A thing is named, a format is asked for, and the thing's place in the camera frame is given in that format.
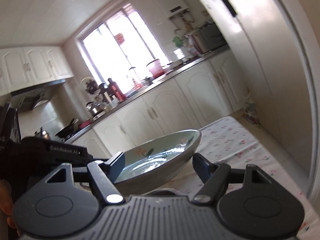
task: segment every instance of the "white cabinet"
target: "white cabinet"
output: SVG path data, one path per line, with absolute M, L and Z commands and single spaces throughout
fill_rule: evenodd
M 93 130 L 111 155 L 135 147 L 116 114 L 109 116 L 107 119 L 96 125 Z
M 93 130 L 86 132 L 72 144 L 86 147 L 88 153 L 91 154 L 94 158 L 107 159 L 111 157 L 111 154 L 101 143 L 100 139 L 97 137 Z
M 143 96 L 165 134 L 185 129 L 199 129 L 190 105 L 174 79 Z
M 122 108 L 117 116 L 136 146 L 164 135 L 152 109 L 148 109 L 142 98 Z
M 208 61 L 185 71 L 176 78 L 201 126 L 232 113 L 217 74 Z
M 243 108 L 243 97 L 248 94 L 244 75 L 237 60 L 230 50 L 209 60 L 218 74 L 218 78 L 228 96 L 232 110 Z
M 21 48 L 0 49 L 0 64 L 9 92 L 33 85 Z
M 42 47 L 25 47 L 23 51 L 35 85 L 55 80 Z
M 0 96 L 72 76 L 60 47 L 0 49 Z
M 72 77 L 72 71 L 60 47 L 44 47 L 48 57 L 49 66 L 53 69 L 58 79 Z

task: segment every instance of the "refrigerator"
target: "refrigerator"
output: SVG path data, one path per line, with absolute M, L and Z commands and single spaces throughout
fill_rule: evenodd
M 240 63 L 261 125 L 314 175 L 315 109 L 307 58 L 281 0 L 200 0 Z

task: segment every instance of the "ceramic plate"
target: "ceramic plate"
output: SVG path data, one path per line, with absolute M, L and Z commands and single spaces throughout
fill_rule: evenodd
M 194 155 L 201 132 L 172 133 L 126 151 L 125 167 L 115 181 L 123 195 L 143 194 L 175 177 Z

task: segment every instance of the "water heater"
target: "water heater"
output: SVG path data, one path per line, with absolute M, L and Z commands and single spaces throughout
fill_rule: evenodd
M 177 13 L 188 9 L 188 6 L 183 0 L 154 0 L 156 4 L 161 8 L 163 13 L 168 17 L 172 17 Z

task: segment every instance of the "frying pan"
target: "frying pan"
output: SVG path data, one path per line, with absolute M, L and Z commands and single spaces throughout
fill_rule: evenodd
M 63 128 L 60 132 L 58 132 L 56 134 L 56 136 L 60 137 L 60 138 L 66 138 L 67 136 L 69 136 L 70 134 L 73 133 L 75 127 L 73 125 L 75 118 L 73 118 L 70 122 L 70 124 L 68 126 L 66 126 L 65 128 Z

